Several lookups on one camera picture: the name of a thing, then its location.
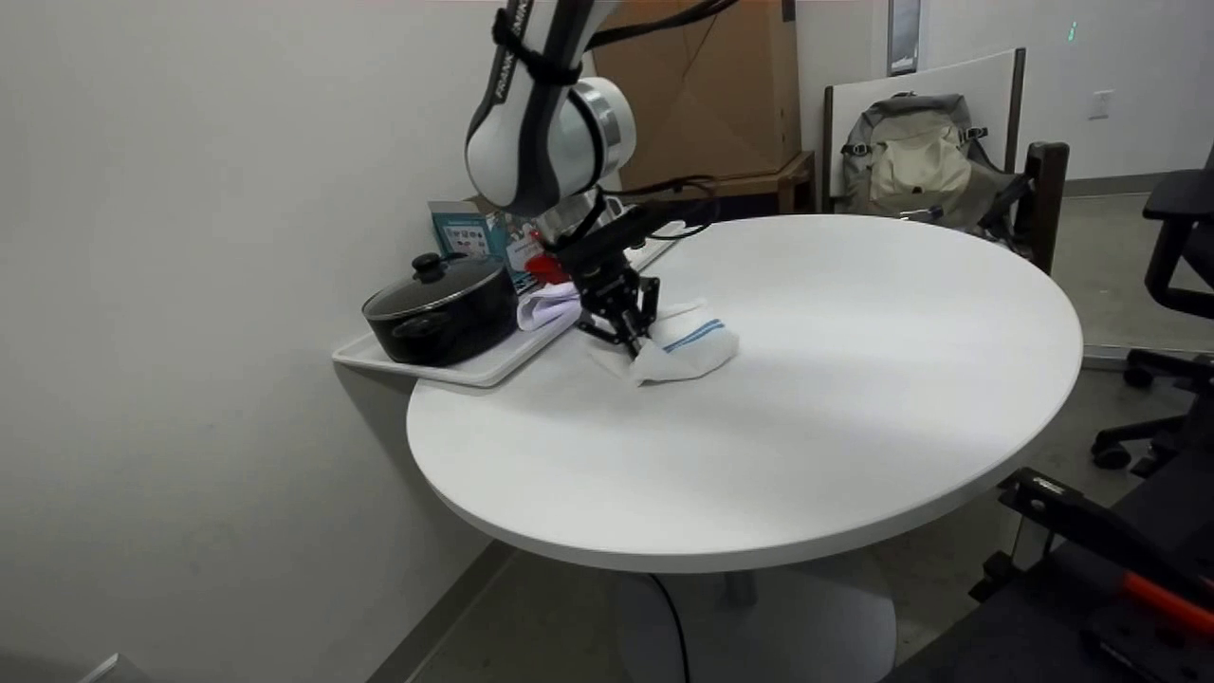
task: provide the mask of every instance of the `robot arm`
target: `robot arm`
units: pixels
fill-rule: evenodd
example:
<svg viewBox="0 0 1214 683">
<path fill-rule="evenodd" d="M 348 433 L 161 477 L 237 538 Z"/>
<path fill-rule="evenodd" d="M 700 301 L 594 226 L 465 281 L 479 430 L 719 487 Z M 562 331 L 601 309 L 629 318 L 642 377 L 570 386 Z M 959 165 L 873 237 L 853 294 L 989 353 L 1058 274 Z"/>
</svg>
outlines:
<svg viewBox="0 0 1214 683">
<path fill-rule="evenodd" d="M 633 109 L 581 59 L 618 0 L 508 0 L 494 71 L 468 135 L 468 174 L 486 200 L 538 218 L 594 189 L 637 148 Z"/>
</svg>

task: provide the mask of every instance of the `chair wheel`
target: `chair wheel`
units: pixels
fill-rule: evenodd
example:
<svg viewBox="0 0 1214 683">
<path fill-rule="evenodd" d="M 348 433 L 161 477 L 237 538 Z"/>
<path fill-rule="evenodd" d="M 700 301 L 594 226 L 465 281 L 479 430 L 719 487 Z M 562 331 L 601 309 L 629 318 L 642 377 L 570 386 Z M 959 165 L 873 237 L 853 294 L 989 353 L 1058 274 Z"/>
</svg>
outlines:
<svg viewBox="0 0 1214 683">
<path fill-rule="evenodd" d="M 1135 455 L 1122 443 L 1094 443 L 1094 468 L 1122 472 Z"/>
<path fill-rule="evenodd" d="M 1126 381 L 1130 386 L 1144 386 L 1144 390 L 1153 384 L 1153 377 L 1150 377 L 1146 367 L 1140 367 L 1140 363 L 1126 363 L 1126 367 L 1122 367 L 1122 381 Z"/>
</svg>

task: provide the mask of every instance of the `black office chair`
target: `black office chair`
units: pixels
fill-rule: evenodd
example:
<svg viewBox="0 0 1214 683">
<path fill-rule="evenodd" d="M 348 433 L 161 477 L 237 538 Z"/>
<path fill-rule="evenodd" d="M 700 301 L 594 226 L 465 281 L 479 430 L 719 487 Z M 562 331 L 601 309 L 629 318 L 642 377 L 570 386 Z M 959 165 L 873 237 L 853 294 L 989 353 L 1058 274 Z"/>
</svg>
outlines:
<svg viewBox="0 0 1214 683">
<path fill-rule="evenodd" d="M 1168 174 L 1161 188 L 1153 188 L 1144 218 L 1161 221 L 1161 241 L 1146 270 L 1150 298 L 1161 309 L 1214 318 L 1214 294 L 1174 289 L 1180 257 L 1214 289 L 1214 151 L 1206 172 Z M 1214 401 L 1209 357 L 1180 361 L 1150 351 L 1130 351 L 1122 381 L 1130 386 L 1150 386 L 1153 377 L 1178 377 L 1180 386 L 1201 394 L 1201 408 Z M 1121 472 L 1130 465 L 1126 441 L 1150 441 L 1153 455 L 1144 461 L 1135 475 L 1153 475 L 1161 465 L 1178 455 L 1180 437 L 1190 430 L 1190 419 L 1206 415 L 1201 408 L 1180 419 L 1097 433 L 1094 465 Z"/>
</svg>

